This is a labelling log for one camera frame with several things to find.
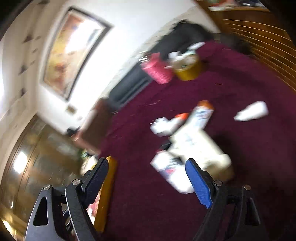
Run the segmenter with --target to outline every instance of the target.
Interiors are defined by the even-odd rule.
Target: wood paneling
[[[235,25],[239,25],[239,26],[245,26],[245,27],[250,27],[250,28],[254,28],[254,29],[264,30],[264,31],[285,37],[290,40],[290,37],[285,30],[275,27],[273,25],[255,23],[255,22],[249,22],[249,21],[234,20],[234,19],[224,19],[223,21],[227,25],[228,24],[235,24]]]
[[[196,2],[202,8],[207,6],[207,1]],[[255,59],[270,67],[296,91],[296,48],[272,12],[263,8],[236,7],[209,15],[215,22],[219,21],[222,32],[235,33],[249,42]]]

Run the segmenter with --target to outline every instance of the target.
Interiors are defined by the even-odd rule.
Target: blue gripper pad
[[[210,208],[213,204],[210,189],[203,180],[203,177],[199,173],[198,169],[190,160],[187,160],[185,163],[185,171],[200,203],[205,205],[206,208]]]

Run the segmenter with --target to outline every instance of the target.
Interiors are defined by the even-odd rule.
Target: metal bolt
[[[46,184],[46,185],[43,187],[44,190],[48,190],[48,189],[50,189],[50,188],[51,188],[51,185],[50,185],[50,184]]]
[[[80,183],[80,180],[79,180],[79,179],[75,179],[75,180],[72,182],[73,185],[78,185],[79,183]]]
[[[250,185],[248,185],[248,184],[245,184],[245,185],[244,185],[244,188],[245,188],[246,190],[248,190],[248,191],[250,191],[250,190],[251,190],[251,186],[250,186]]]
[[[220,180],[215,180],[215,181],[214,181],[214,184],[215,184],[216,186],[220,187],[220,186],[222,186],[223,182],[220,181]]]

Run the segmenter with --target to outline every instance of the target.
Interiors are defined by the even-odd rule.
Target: orange cap
[[[197,106],[205,106],[209,109],[214,110],[214,107],[207,101],[207,100],[201,100],[198,102]]]
[[[189,113],[182,113],[182,114],[178,114],[175,117],[177,118],[181,118],[182,120],[187,120]]]

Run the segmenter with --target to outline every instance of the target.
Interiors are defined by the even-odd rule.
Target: picture frame
[[[101,19],[70,7],[52,40],[43,82],[68,101],[88,58],[110,28]]]

